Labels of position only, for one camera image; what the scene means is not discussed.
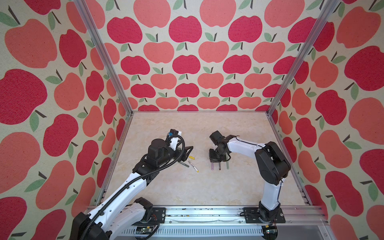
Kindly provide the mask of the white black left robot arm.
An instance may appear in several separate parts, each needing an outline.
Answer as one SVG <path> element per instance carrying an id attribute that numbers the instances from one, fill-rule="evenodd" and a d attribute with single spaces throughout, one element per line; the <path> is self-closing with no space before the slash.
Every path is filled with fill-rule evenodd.
<path id="1" fill-rule="evenodd" d="M 121 233 L 138 224 L 153 226 L 145 237 L 150 238 L 160 223 L 152 220 L 153 204 L 144 198 L 134 197 L 144 190 L 163 170 L 190 156 L 192 146 L 186 146 L 179 135 L 165 140 L 154 139 L 125 182 L 100 206 L 88 214 L 79 213 L 73 220 L 71 240 L 114 240 Z"/>

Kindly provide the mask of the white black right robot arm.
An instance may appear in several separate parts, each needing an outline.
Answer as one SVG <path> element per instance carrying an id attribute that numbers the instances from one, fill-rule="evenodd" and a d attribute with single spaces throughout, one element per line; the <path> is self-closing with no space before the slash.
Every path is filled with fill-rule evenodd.
<path id="1" fill-rule="evenodd" d="M 291 164 L 275 142 L 257 144 L 247 142 L 238 136 L 223 136 L 219 131 L 210 135 L 210 140 L 216 146 L 209 150 L 212 164 L 224 163 L 231 159 L 231 153 L 238 153 L 257 161 L 259 172 L 265 181 L 263 197 L 259 202 L 259 219 L 264 223 L 274 221 L 280 214 L 279 201 L 281 188 L 291 170 Z"/>

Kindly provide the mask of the white pen yellow end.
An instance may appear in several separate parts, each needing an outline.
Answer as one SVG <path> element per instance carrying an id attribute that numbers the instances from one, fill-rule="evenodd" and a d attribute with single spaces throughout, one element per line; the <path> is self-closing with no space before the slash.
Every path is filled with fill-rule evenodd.
<path id="1" fill-rule="evenodd" d="M 197 173 L 199 173 L 199 170 L 198 170 L 198 168 L 190 161 L 190 160 L 188 160 L 188 162 L 189 162 L 189 164 L 193 167 L 193 169 L 197 172 Z"/>

